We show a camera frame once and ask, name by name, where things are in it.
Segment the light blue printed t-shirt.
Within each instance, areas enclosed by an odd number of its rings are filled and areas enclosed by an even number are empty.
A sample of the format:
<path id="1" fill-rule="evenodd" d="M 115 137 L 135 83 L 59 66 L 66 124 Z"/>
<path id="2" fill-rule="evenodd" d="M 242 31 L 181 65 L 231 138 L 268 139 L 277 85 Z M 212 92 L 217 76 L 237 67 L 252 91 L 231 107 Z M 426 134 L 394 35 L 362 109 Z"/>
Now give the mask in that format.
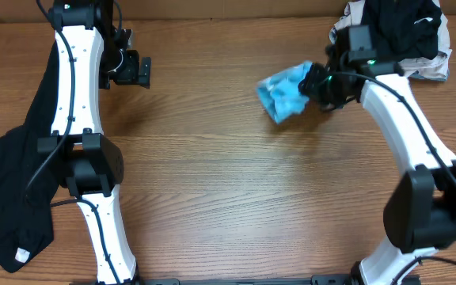
<path id="1" fill-rule="evenodd" d="M 265 111 L 276 124 L 304 111 L 310 99 L 300 93 L 298 84 L 305 78 L 311 66 L 311 61 L 305 61 L 258 82 L 256 93 Z"/>

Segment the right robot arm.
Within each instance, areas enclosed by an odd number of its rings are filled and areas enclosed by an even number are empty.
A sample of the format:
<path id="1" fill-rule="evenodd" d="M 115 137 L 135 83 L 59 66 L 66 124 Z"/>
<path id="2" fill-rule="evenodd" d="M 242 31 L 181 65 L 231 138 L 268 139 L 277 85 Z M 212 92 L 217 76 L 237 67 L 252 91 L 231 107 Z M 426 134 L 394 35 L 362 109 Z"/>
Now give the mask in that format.
<path id="1" fill-rule="evenodd" d="M 323 108 L 357 101 L 381 129 L 401 175 L 383 211 L 386 235 L 348 274 L 315 284 L 417 284 L 412 270 L 456 242 L 456 155 L 437 136 L 399 63 L 381 60 L 366 25 L 342 28 L 299 91 Z"/>

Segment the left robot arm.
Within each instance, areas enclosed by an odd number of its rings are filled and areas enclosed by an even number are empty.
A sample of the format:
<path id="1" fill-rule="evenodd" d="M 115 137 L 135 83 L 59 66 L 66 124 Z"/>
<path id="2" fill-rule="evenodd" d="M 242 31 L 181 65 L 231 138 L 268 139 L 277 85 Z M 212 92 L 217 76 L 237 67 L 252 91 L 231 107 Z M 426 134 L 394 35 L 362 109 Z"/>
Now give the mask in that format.
<path id="1" fill-rule="evenodd" d="M 50 134 L 37 146 L 51 170 L 78 205 L 97 260 L 97 284 L 140 284 L 136 257 L 120 210 L 124 159 L 104 135 L 99 91 L 118 86 L 150 87 L 151 59 L 132 49 L 132 31 L 114 0 L 55 1 L 44 16 L 55 30 L 59 88 Z"/>

